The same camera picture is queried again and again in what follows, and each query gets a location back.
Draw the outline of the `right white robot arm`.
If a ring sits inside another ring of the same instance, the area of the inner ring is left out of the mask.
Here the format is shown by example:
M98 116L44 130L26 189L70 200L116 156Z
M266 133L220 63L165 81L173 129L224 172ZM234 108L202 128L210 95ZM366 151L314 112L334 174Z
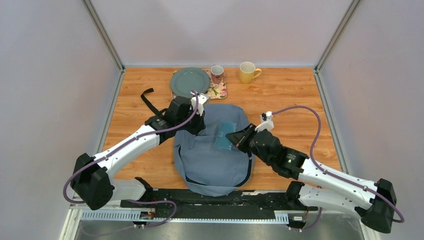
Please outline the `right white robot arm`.
M377 232L391 233L397 198L389 180L374 182L335 170L282 145L268 130L255 128L250 124L225 137L238 150L255 155L278 175L293 180L285 195L290 209L302 205L331 209L353 215Z

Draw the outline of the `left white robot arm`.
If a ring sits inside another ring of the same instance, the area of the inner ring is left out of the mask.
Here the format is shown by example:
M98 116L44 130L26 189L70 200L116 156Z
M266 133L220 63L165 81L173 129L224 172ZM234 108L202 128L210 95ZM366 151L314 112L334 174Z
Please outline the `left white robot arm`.
M198 135L205 128L208 101L209 97L203 93L192 98L178 96L163 110L152 107L154 115L118 144L93 156L80 155L63 187L64 198L72 204L86 204L91 210L121 200L134 200L138 206L148 207L153 194L144 184L137 179L116 179L116 174L146 151L173 138L178 131Z

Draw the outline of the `blue-grey fabric backpack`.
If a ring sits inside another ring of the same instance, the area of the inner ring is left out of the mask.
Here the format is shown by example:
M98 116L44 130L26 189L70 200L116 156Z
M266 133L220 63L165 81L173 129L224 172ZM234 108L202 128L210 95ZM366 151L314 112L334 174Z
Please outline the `blue-grey fabric backpack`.
M140 96L150 110L154 106L145 95L153 91L149 88ZM199 135L180 130L172 137L173 162L192 192L220 197L249 181L255 161L251 153L233 145L232 150L215 148L220 123L235 123L237 132L247 127L249 121L243 109L233 104L208 104L204 111L205 129Z

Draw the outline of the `small teal wallet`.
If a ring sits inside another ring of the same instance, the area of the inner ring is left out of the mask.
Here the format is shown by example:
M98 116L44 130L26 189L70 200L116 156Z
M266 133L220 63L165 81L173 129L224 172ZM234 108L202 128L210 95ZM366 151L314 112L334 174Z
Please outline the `small teal wallet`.
M216 134L214 147L217 150L231 151L233 144L226 137L227 134L234 133L237 130L237 124L232 122L222 122L219 125Z

